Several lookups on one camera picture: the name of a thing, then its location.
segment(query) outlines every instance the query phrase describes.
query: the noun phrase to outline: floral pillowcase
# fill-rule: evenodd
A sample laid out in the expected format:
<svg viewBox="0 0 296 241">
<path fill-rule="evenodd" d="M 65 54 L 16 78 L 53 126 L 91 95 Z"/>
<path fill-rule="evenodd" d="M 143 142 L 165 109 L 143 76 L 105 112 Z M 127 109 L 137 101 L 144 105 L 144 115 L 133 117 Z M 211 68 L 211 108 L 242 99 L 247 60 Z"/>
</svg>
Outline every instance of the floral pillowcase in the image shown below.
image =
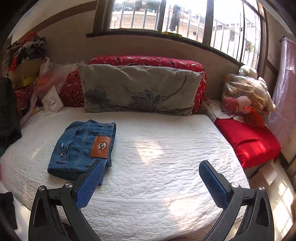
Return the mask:
<svg viewBox="0 0 296 241">
<path fill-rule="evenodd" d="M 154 66 L 80 65 L 84 109 L 191 115 L 203 73 Z"/>
</svg>

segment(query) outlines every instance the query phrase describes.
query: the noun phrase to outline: window frame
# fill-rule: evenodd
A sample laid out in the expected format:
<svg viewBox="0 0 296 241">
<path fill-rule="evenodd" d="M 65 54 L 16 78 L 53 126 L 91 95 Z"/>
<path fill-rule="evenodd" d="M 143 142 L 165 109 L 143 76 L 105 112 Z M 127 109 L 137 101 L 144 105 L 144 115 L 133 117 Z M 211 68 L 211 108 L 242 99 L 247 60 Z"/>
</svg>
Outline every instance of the window frame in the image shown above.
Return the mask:
<svg viewBox="0 0 296 241">
<path fill-rule="evenodd" d="M 243 4 L 243 14 L 245 13 L 244 4 L 246 4 L 254 13 L 256 13 L 259 16 L 259 19 L 260 19 L 261 36 L 260 36 L 259 55 L 258 55 L 258 61 L 257 61 L 257 71 L 258 71 L 258 74 L 261 76 L 263 74 L 263 70 L 262 68 L 260 68 L 260 66 L 261 66 L 261 62 L 264 61 L 262 52 L 265 52 L 265 48 L 267 44 L 266 38 L 263 37 L 263 36 L 266 37 L 266 33 L 264 33 L 263 30 L 264 29 L 268 30 L 266 26 L 267 22 L 264 14 L 265 9 L 260 3 L 258 3 L 258 1 L 256 1 L 258 10 L 255 9 L 247 0 L 240 0 L 240 1 L 242 1 L 242 4 Z M 207 12 L 205 16 L 205 27 L 204 27 L 204 35 L 203 35 L 202 43 L 195 40 L 191 40 L 189 38 L 179 37 L 177 34 L 176 35 L 162 34 L 163 22 L 165 17 L 164 15 L 165 15 L 166 0 L 161 0 L 159 19 L 158 19 L 156 30 L 136 29 L 136 28 L 109 29 L 111 18 L 112 18 L 112 9 L 113 9 L 114 2 L 115 0 L 98 0 L 95 19 L 94 19 L 94 25 L 93 25 L 93 32 L 91 34 L 87 34 L 86 35 L 87 37 L 97 37 L 97 36 L 106 36 L 106 35 L 140 35 L 140 36 L 150 36 L 150 37 L 171 39 L 174 41 L 187 43 L 187 44 L 208 50 L 210 52 L 213 52 L 237 64 L 238 66 L 244 65 L 244 63 L 242 63 L 242 55 L 243 55 L 242 53 L 244 49 L 243 46 L 246 41 L 245 40 L 245 28 L 246 28 L 245 16 L 244 16 L 244 26 L 243 26 L 243 33 L 242 33 L 244 40 L 241 46 L 241 54 L 240 54 L 239 61 L 233 58 L 232 56 L 210 46 L 212 29 L 213 29 L 213 21 L 214 21 L 214 0 L 207 0 Z"/>
</svg>

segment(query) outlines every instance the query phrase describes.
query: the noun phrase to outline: red floral cushion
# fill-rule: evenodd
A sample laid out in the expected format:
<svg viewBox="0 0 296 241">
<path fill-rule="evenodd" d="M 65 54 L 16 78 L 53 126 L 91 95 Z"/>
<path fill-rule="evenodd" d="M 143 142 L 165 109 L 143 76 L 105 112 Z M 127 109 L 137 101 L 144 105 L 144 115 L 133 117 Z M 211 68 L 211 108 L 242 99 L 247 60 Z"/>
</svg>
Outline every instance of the red floral cushion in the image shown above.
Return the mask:
<svg viewBox="0 0 296 241">
<path fill-rule="evenodd" d="M 148 56 L 98 56 L 92 59 L 88 64 L 110 64 L 119 65 L 147 65 L 147 66 L 162 66 L 176 69 L 186 69 L 195 72 L 203 72 L 204 76 L 200 81 L 197 93 L 194 100 L 192 113 L 196 114 L 205 99 L 206 79 L 207 75 L 204 67 L 195 61 L 179 60 L 163 57 L 148 57 Z M 63 84 L 59 96 L 66 107 L 83 107 L 84 98 L 80 83 L 80 76 L 77 71 L 68 75 Z"/>
<path fill-rule="evenodd" d="M 25 87 L 15 90 L 14 93 L 17 98 L 17 113 L 21 119 L 30 108 L 30 101 L 32 94 L 34 93 L 34 85 L 31 83 Z"/>
</svg>

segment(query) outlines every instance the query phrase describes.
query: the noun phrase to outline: brown leather label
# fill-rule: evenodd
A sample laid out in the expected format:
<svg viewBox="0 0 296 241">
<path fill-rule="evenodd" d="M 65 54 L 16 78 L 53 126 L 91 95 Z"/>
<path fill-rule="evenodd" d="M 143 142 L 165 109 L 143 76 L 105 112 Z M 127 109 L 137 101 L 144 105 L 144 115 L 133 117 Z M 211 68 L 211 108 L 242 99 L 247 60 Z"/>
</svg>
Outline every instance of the brown leather label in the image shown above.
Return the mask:
<svg viewBox="0 0 296 241">
<path fill-rule="evenodd" d="M 111 138 L 96 136 L 91 149 L 91 157 L 107 158 L 110 148 Z"/>
</svg>

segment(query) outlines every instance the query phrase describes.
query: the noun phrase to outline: red cushion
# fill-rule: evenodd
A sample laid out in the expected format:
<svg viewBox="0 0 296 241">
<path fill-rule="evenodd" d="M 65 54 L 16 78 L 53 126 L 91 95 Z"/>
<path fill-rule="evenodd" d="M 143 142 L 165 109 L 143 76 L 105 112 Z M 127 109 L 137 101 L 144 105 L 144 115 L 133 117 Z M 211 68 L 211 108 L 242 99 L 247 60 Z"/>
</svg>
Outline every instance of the red cushion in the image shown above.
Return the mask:
<svg viewBox="0 0 296 241">
<path fill-rule="evenodd" d="M 267 128 L 251 127 L 234 119 L 217 119 L 215 125 L 233 147 L 243 169 L 277 158 L 281 146 Z"/>
<path fill-rule="evenodd" d="M 25 87 L 14 90 L 14 92 L 17 99 L 17 113 L 19 118 L 21 119 L 30 108 L 30 100 L 34 93 L 34 85 L 33 83 L 31 83 Z"/>
<path fill-rule="evenodd" d="M 204 67 L 195 61 L 179 60 L 164 57 L 148 57 L 148 56 L 98 56 L 92 59 L 88 64 L 110 64 L 114 66 L 119 65 L 148 65 L 148 66 L 163 66 L 176 69 L 186 69 L 195 72 L 203 72 L 203 77 L 200 81 L 200 85 L 197 89 L 194 107 L 192 113 L 196 114 L 205 99 L 206 90 L 206 79 L 207 75 Z M 67 107 L 83 107 L 84 98 L 82 94 L 82 88 L 80 83 L 80 76 L 78 72 L 70 74 L 62 89 L 59 96 Z"/>
</svg>

